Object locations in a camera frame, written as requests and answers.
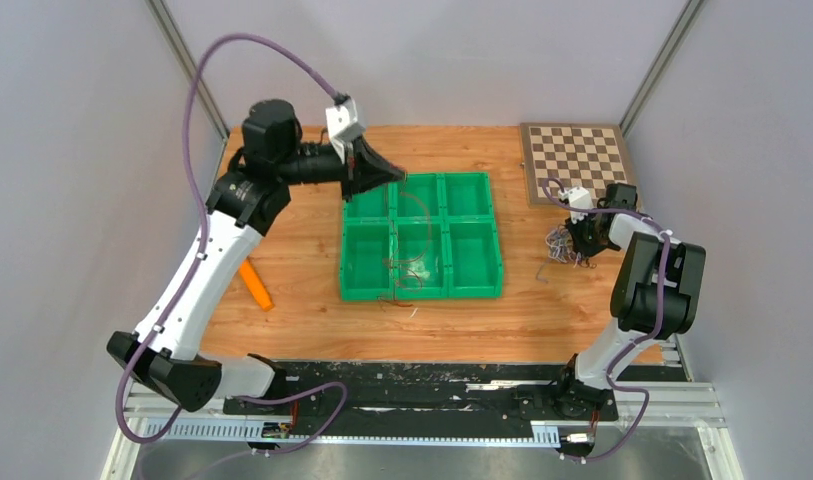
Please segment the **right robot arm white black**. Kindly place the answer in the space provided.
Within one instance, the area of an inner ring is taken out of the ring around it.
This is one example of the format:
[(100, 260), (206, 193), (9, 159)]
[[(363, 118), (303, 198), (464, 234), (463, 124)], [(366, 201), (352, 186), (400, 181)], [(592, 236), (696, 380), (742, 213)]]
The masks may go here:
[(559, 189), (570, 213), (565, 227), (575, 252), (624, 254), (610, 298), (611, 320), (598, 339), (574, 355), (553, 390), (559, 416), (581, 419), (603, 409), (618, 376), (645, 349), (687, 332), (696, 317), (706, 251), (682, 242), (637, 208), (634, 186), (613, 183), (594, 199), (588, 189)]

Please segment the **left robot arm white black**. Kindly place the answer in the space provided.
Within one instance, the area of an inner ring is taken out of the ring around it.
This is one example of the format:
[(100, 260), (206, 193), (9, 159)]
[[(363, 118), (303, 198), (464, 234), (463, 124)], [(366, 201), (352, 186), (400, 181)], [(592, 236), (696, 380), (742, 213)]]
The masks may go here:
[(325, 111), (325, 142), (305, 142), (291, 103), (261, 101), (242, 124), (242, 146), (205, 201), (205, 225), (156, 306), (131, 333), (116, 332), (107, 351), (133, 381), (194, 412), (214, 398), (249, 397), (264, 414), (282, 410), (288, 388), (279, 368), (257, 354), (208, 358), (202, 338), (231, 280), (291, 200), (298, 184), (337, 183), (341, 197), (401, 181), (403, 169), (364, 137), (356, 101), (339, 96)]

